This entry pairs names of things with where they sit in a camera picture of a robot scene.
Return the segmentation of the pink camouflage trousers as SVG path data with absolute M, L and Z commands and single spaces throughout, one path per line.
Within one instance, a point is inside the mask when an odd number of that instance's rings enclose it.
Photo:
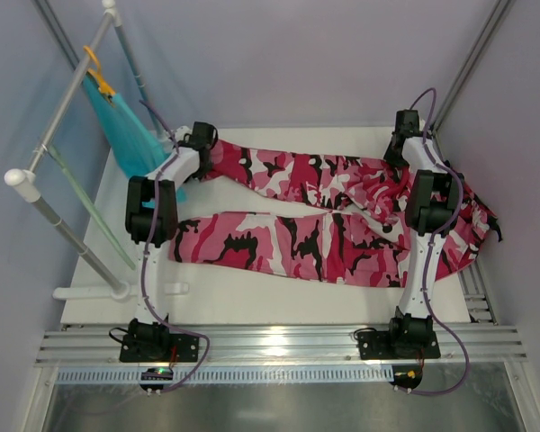
M 307 281 L 402 287 L 413 174 L 369 157 L 245 148 L 219 140 L 209 179 L 226 177 L 268 199 L 314 208 L 304 216 L 223 211 L 181 220 L 168 257 Z

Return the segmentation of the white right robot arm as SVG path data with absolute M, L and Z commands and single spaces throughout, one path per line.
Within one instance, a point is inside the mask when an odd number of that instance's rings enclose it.
M 446 236 L 462 205 L 463 180 L 437 154 L 413 109 L 396 112 L 384 160 L 414 174 L 404 217 L 411 240 L 409 267 L 389 339 L 393 347 L 421 349 L 430 346 L 435 335 L 432 294 Z

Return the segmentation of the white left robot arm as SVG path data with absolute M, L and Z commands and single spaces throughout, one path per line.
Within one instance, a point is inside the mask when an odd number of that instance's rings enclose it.
M 178 226 L 178 190 L 212 169 L 211 150 L 218 137 L 218 130 L 208 122 L 197 121 L 191 129 L 181 127 L 174 132 L 174 147 L 166 160 L 147 175 L 129 180 L 125 228 L 138 255 L 134 319 L 140 324 L 167 324 L 164 266 Z

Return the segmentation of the orange plastic hanger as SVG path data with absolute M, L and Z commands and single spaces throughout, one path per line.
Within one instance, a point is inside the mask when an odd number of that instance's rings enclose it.
M 87 73 L 95 81 L 98 92 L 111 104 L 113 102 L 114 96 L 116 95 L 116 92 L 105 80 L 102 65 L 98 57 L 95 55 L 94 51 L 87 45 L 83 46 L 83 51 L 87 54 L 90 61 L 94 64 L 94 68 L 90 67 L 87 70 Z

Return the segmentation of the clear green hanger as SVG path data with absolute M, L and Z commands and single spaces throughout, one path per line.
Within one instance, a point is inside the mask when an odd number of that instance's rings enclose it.
M 122 247 L 119 240 L 113 234 L 112 230 L 110 229 L 110 227 L 104 220 L 102 214 L 95 207 L 94 202 L 91 200 L 86 190 L 77 181 L 68 163 L 64 160 L 64 158 L 61 156 L 61 154 L 55 147 L 50 147 L 48 150 L 48 153 L 49 153 L 49 156 L 58 164 L 60 170 L 62 171 L 62 173 L 64 174 L 64 176 L 70 183 L 71 187 L 73 188 L 76 196 L 78 197 L 80 202 L 84 205 L 84 207 L 88 211 L 91 219 L 95 222 L 97 227 L 101 230 L 103 235 L 112 245 L 112 248 L 114 249 L 114 251 L 119 255 L 121 260 L 126 264 L 128 268 L 130 268 L 131 270 L 135 270 L 136 265 L 134 261 L 130 258 L 130 256 L 127 254 L 125 249 Z

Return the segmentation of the turquoise t-shirt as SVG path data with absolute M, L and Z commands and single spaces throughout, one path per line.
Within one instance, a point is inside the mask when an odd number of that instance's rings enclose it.
M 92 68 L 82 84 L 116 162 L 128 178 L 147 176 L 173 156 Z

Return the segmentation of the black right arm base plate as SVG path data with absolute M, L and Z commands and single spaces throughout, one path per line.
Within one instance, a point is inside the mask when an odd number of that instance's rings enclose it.
M 441 357 L 435 333 L 430 339 L 418 340 L 389 330 L 359 328 L 352 334 L 361 360 L 422 360 Z

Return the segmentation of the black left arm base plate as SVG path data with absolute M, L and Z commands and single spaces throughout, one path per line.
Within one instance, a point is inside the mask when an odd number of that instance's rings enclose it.
M 200 339 L 185 333 L 171 333 L 158 323 L 133 319 L 127 328 L 112 328 L 112 339 L 121 346 L 122 363 L 195 363 Z

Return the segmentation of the aluminium frame rail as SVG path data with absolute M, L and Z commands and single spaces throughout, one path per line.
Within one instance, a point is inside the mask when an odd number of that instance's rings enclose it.
M 195 329 L 208 336 L 207 365 L 320 365 L 359 364 L 353 326 L 205 326 Z M 120 346 L 108 336 L 107 326 L 71 327 L 47 332 L 35 364 L 116 365 Z M 491 324 L 455 325 L 469 358 L 479 362 L 521 362 L 527 352 L 518 330 Z

